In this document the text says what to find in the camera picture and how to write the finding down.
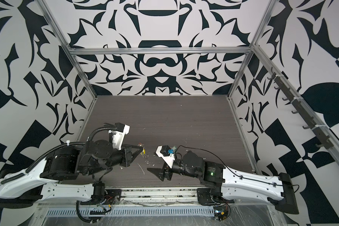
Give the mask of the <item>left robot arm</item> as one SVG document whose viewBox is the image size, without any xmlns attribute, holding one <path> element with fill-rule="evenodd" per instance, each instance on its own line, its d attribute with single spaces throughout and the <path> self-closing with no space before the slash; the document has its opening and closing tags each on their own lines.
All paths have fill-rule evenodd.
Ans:
<svg viewBox="0 0 339 226">
<path fill-rule="evenodd" d="M 63 184 L 79 175 L 92 176 L 112 171 L 114 166 L 129 167 L 143 151 L 141 146 L 116 147 L 106 140 L 72 142 L 55 147 L 27 169 L 0 179 L 0 208 L 21 209 L 49 200 L 74 200 L 83 204 L 104 201 L 102 179 L 86 185 Z"/>
</svg>

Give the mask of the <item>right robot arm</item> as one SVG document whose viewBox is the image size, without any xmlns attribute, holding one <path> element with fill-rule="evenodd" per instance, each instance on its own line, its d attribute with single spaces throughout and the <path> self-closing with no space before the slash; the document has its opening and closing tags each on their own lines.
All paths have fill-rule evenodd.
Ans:
<svg viewBox="0 0 339 226">
<path fill-rule="evenodd" d="M 294 185 L 287 173 L 262 176 L 238 171 L 219 163 L 206 161 L 192 151 L 180 160 L 175 154 L 156 154 L 164 160 L 162 168 L 148 168 L 159 180 L 171 180 L 173 174 L 199 179 L 210 189 L 214 203 L 233 200 L 252 200 L 274 205 L 279 212 L 298 214 Z"/>
</svg>

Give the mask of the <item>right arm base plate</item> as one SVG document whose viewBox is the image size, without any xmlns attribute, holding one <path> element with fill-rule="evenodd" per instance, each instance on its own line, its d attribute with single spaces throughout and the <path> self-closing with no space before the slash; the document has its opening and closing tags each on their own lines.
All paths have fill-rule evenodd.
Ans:
<svg viewBox="0 0 339 226">
<path fill-rule="evenodd" d="M 197 200 L 200 205 L 203 206 L 214 206 L 218 204 L 214 201 L 211 196 L 211 189 L 210 188 L 198 188 L 197 192 Z"/>
</svg>

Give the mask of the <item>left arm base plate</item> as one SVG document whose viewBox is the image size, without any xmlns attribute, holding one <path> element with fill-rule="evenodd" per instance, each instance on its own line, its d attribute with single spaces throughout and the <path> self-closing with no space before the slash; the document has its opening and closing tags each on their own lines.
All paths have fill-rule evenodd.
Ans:
<svg viewBox="0 0 339 226">
<path fill-rule="evenodd" d="M 101 204 L 113 205 L 119 203 L 121 200 L 121 192 L 121 189 L 106 189 Z"/>
</svg>

